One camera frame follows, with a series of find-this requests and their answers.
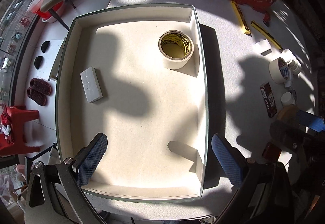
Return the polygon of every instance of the blue gripper pad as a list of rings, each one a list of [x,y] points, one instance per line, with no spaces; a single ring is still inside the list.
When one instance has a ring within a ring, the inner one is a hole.
[[[306,111],[299,110],[296,114],[296,120],[301,125],[311,128],[317,132],[325,130],[323,119]]]
[[[244,180],[244,170],[246,167],[244,156],[240,154],[237,148],[232,147],[225,138],[220,138],[218,134],[212,137],[211,144],[212,150],[229,178],[230,183],[240,187]]]
[[[102,134],[98,142],[83,161],[82,165],[79,167],[77,180],[77,185],[79,187],[88,184],[90,178],[96,170],[97,165],[100,163],[100,160],[106,152],[107,144],[107,137],[105,134]]]

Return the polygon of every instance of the white foam block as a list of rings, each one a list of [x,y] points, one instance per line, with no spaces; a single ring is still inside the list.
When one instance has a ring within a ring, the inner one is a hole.
[[[271,45],[269,43],[269,41],[267,39],[257,42],[254,45],[254,49],[256,52],[258,52],[259,54],[266,52],[267,50],[271,49]]]
[[[87,68],[85,71],[80,73],[80,76],[88,102],[92,103],[103,97],[94,68]]]

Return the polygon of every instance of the yellow pencil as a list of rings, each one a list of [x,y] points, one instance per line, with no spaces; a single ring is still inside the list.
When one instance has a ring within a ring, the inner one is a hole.
[[[242,32],[244,34],[250,34],[251,31],[249,30],[248,28],[248,25],[245,21],[245,18],[244,18],[244,15],[242,13],[242,11],[240,10],[239,6],[237,3],[235,3],[234,1],[231,1],[231,6],[233,7],[235,13],[236,13],[236,16],[238,18],[238,21],[239,21],[239,24],[240,24],[240,28],[242,29]]]
[[[274,46],[279,49],[283,50],[282,46],[274,39],[272,35],[270,35],[266,30],[264,30],[261,26],[259,26],[256,22],[251,21],[251,25],[258,30],[261,34],[263,34]]]

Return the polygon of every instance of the red slipper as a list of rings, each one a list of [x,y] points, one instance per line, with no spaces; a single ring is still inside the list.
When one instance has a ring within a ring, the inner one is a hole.
[[[30,87],[33,90],[36,90],[45,96],[48,96],[49,94],[51,94],[51,91],[52,91],[51,85],[42,79],[31,79]]]
[[[46,104],[46,96],[32,88],[27,89],[27,96],[40,106],[45,106]]]

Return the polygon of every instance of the brown snack package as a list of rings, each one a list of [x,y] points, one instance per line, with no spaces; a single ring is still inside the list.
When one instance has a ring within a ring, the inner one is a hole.
[[[273,97],[272,89],[269,83],[264,83],[260,86],[266,110],[268,115],[272,118],[277,113],[277,106],[275,105],[275,100]]]

